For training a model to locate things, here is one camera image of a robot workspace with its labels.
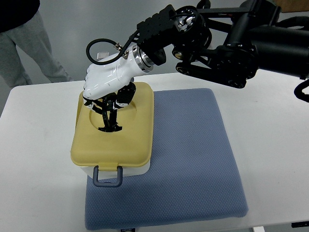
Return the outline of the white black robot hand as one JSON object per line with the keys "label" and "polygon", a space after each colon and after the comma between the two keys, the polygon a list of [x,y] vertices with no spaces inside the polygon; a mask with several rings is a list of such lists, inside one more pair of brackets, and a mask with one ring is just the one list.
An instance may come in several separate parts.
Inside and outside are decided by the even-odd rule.
{"label": "white black robot hand", "polygon": [[121,57],[106,65],[91,64],[85,77],[84,105],[94,109],[97,106],[95,100],[127,86],[134,77],[150,72],[153,65],[151,59],[137,45],[129,47],[127,58]]}

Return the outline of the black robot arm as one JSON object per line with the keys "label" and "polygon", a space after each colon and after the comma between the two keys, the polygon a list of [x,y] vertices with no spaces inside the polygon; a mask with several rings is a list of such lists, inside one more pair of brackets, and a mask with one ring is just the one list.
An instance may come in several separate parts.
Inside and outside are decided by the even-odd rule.
{"label": "black robot arm", "polygon": [[93,60],[87,70],[84,98],[93,102],[127,86],[133,77],[166,62],[173,45],[184,75],[243,88],[257,70],[299,77],[295,96],[307,102],[309,86],[309,19],[279,21],[281,9],[267,0],[247,0],[238,8],[171,5],[137,25],[118,53]]}

